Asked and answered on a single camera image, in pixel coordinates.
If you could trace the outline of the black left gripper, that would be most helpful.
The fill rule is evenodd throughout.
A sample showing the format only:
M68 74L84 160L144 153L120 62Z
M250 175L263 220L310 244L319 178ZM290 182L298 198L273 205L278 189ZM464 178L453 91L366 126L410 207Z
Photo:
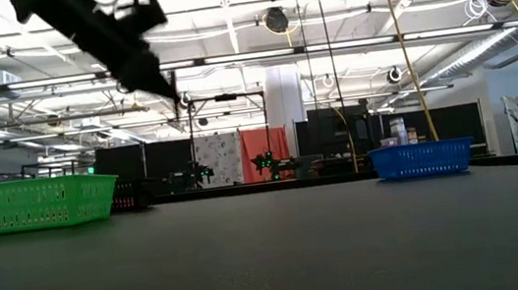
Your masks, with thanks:
M162 76L158 57L143 35L167 23L157 0L134 0L105 13L95 0L42 0L44 20L78 47L107 66L126 91L145 91L176 100L175 86Z

